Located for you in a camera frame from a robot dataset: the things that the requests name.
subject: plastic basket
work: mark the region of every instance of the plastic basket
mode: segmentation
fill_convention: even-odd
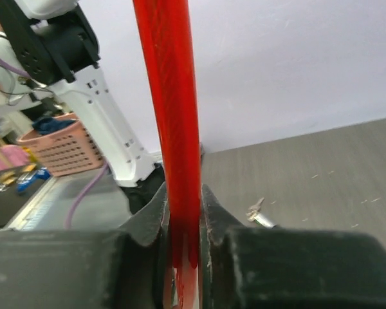
[[[56,119],[77,117],[71,113]],[[31,130],[17,142],[20,146],[30,149],[34,157],[56,177],[96,169],[104,163],[100,151],[79,120],[60,131],[44,136]]]

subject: blue object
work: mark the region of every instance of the blue object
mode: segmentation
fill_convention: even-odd
[[[34,122],[32,127],[41,135],[47,135],[64,129],[65,127],[68,127],[75,122],[76,120],[72,119],[57,120],[52,117],[44,117]]]
[[[31,177],[29,180],[25,180],[17,184],[17,193],[23,193],[26,191],[27,188],[29,188],[29,186],[31,186],[37,179],[47,180],[50,177],[51,174],[48,172],[47,168],[42,167],[41,169],[37,170],[33,177]]]

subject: white robotic arm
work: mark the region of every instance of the white robotic arm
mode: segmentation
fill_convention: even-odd
[[[47,25],[33,29],[39,21]],[[98,43],[77,0],[0,0],[0,23],[29,76],[76,113],[99,147],[132,212],[164,181],[161,165],[140,144],[110,94]]]

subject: red cylindrical object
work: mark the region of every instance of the red cylindrical object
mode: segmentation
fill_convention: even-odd
[[[200,215],[198,111],[188,4],[187,0],[133,3],[165,167],[173,265],[179,288],[186,288],[192,283],[180,279],[186,278],[180,273],[189,273],[190,281],[198,265]]]

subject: white wall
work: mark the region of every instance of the white wall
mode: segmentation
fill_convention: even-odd
[[[111,89],[159,149],[131,0],[80,2]],[[218,151],[386,117],[386,0],[190,0],[201,140]]]

